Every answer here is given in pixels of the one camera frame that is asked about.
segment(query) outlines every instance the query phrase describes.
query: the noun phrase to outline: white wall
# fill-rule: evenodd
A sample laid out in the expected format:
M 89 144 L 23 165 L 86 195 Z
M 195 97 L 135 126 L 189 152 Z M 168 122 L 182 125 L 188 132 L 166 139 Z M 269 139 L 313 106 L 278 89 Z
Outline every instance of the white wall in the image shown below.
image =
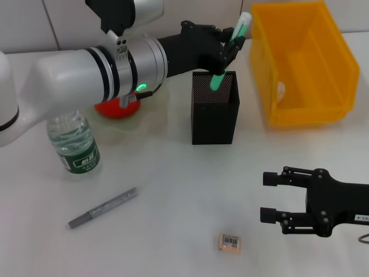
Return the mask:
M 44 0 L 62 49 L 95 45 L 101 36 L 100 20 L 84 0 Z M 165 0 L 165 15 L 141 27 L 163 37 L 180 31 L 182 20 L 234 26 L 240 10 L 249 11 L 251 3 L 302 0 Z M 369 31 L 369 0 L 326 0 L 340 29 L 344 32 Z M 0 0 L 0 51 L 19 53 L 56 50 L 42 0 Z
M 316 0 L 243 0 L 242 11 L 249 12 L 252 3 L 307 2 Z M 325 0 L 343 32 L 369 31 L 369 0 Z
M 137 32 L 160 38 L 180 32 L 180 22 L 213 24 L 218 28 L 235 25 L 242 0 L 164 0 L 165 14 L 160 19 L 140 27 Z M 55 33 L 62 49 L 90 47 L 104 34 L 100 19 L 84 0 L 45 0 Z
M 0 51 L 57 50 L 41 0 L 0 0 Z

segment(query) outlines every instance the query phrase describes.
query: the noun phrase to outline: barcode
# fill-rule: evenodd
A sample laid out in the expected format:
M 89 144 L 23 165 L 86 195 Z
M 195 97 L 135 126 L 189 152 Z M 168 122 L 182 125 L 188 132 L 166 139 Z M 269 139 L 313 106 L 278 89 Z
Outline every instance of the barcode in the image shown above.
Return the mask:
M 63 157 L 59 157 L 59 158 L 62 161 L 62 163 L 64 164 L 65 168 L 70 170 L 70 166 L 69 166 L 67 160 Z
M 233 235 L 223 235 L 221 239 L 221 244 L 225 246 L 238 247 L 239 237 L 234 237 Z

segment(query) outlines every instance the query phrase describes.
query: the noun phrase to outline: green label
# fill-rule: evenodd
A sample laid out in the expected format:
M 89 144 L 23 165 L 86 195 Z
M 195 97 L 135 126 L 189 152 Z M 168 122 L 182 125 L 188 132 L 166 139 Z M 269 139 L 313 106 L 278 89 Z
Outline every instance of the green label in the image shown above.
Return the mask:
M 67 171 L 82 174 L 93 170 L 97 166 L 100 160 L 100 153 L 94 140 L 86 151 L 78 155 L 59 155 L 59 157 Z

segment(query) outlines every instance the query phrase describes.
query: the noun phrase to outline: green indicator light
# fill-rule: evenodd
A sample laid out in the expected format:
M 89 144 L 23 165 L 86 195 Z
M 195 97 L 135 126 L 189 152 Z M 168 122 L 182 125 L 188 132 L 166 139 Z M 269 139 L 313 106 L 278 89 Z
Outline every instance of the green indicator light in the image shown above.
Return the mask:
M 147 87 L 146 84 L 142 84 L 142 85 L 139 85 L 137 88 L 136 88 L 136 91 L 142 91 L 143 89 L 145 89 Z

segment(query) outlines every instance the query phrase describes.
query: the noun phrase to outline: cable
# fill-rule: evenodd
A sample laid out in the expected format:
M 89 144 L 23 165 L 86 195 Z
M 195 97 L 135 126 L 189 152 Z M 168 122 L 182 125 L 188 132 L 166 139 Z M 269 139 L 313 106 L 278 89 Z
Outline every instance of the cable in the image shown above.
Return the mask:
M 150 96 L 153 96 L 153 94 L 155 92 L 157 92 L 159 90 L 159 88 L 161 87 L 161 84 L 156 88 L 154 89 L 153 91 L 146 91 L 146 92 L 140 92 L 140 93 L 137 93 L 135 95 L 136 97 L 136 100 L 141 100 L 141 99 L 144 99 L 144 98 L 147 98 L 147 97 L 150 97 Z
M 366 240 L 364 240 L 363 238 L 367 238 L 367 237 L 369 237 L 369 234 L 366 234 L 366 235 L 362 235 L 361 237 L 359 237 L 357 240 L 359 241 L 359 242 L 361 242 L 362 244 L 369 244 L 369 241 L 366 241 Z

